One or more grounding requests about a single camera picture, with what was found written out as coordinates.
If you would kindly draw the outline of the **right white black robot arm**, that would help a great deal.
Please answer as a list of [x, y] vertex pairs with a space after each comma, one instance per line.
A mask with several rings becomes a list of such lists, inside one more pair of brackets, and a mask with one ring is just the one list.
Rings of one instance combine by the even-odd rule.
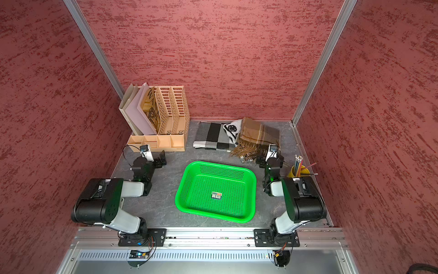
[[284, 157], [280, 154], [258, 156], [255, 162], [264, 169], [264, 193], [285, 201], [285, 212], [272, 220], [268, 231], [265, 235], [259, 234], [256, 243], [297, 246], [297, 229], [327, 215], [325, 202], [315, 186], [312, 173], [302, 164], [301, 156], [295, 157], [295, 164], [285, 177], [281, 175]]

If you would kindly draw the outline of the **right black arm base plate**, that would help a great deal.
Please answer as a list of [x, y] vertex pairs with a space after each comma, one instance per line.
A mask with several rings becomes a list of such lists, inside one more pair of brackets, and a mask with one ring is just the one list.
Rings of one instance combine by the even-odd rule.
[[270, 229], [254, 229], [254, 243], [256, 247], [300, 247], [300, 240], [296, 232], [279, 234]]

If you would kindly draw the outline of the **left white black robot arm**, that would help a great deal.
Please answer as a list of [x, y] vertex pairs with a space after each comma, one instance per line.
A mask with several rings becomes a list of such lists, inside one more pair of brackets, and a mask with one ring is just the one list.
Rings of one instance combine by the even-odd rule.
[[166, 164], [165, 151], [161, 151], [157, 158], [146, 151], [133, 162], [132, 180], [90, 179], [72, 209], [71, 220], [117, 231], [120, 247], [157, 245], [156, 238], [148, 232], [146, 220], [124, 211], [123, 200], [148, 196], [155, 170]]

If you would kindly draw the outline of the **grey black checked scarf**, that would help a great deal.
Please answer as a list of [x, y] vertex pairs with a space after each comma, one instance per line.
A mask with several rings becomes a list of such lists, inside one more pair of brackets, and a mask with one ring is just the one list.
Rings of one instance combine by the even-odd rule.
[[222, 123], [200, 122], [193, 147], [230, 153], [234, 150], [235, 145], [226, 134]]

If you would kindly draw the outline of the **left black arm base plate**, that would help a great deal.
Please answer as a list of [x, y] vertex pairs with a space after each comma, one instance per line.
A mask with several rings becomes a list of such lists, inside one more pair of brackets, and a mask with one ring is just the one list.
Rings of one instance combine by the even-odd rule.
[[166, 238], [167, 229], [150, 228], [146, 234], [119, 234], [119, 247], [162, 247]]

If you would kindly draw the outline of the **brown plaid fringed scarf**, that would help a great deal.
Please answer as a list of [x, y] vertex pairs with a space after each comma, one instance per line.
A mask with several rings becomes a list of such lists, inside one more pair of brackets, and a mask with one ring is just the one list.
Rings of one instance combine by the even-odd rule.
[[258, 156], [266, 155], [270, 145], [280, 148], [280, 131], [261, 122], [245, 117], [238, 136], [238, 145], [230, 156], [243, 162], [253, 162]]

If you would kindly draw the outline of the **black white smiley scarf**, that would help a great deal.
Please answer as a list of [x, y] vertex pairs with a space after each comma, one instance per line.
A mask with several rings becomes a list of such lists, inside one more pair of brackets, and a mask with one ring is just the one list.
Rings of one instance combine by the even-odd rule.
[[230, 141], [235, 145], [235, 147], [237, 147], [238, 137], [242, 128], [242, 120], [239, 119], [230, 123], [223, 124], [222, 128], [229, 137]]

